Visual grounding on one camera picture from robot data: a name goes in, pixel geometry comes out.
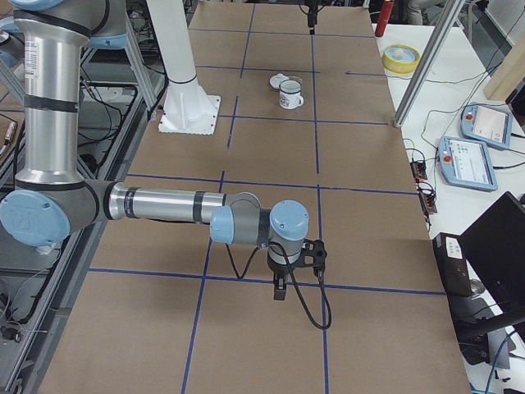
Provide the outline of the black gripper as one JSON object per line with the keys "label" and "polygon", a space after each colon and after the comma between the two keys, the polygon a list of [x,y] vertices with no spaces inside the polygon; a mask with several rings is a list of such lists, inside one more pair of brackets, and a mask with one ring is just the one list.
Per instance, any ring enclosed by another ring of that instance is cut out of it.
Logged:
{"label": "black gripper", "polygon": [[293,267],[289,263],[278,263],[272,258],[268,259],[268,267],[273,272],[273,300],[285,300],[286,281],[288,275],[293,271]]}

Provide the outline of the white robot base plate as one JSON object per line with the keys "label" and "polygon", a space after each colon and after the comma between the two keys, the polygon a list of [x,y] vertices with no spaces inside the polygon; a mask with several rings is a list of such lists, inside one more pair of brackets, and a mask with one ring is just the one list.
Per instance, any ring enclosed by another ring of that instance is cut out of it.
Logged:
{"label": "white robot base plate", "polygon": [[195,100],[168,93],[158,125],[161,133],[212,135],[217,124],[221,97],[204,94]]}

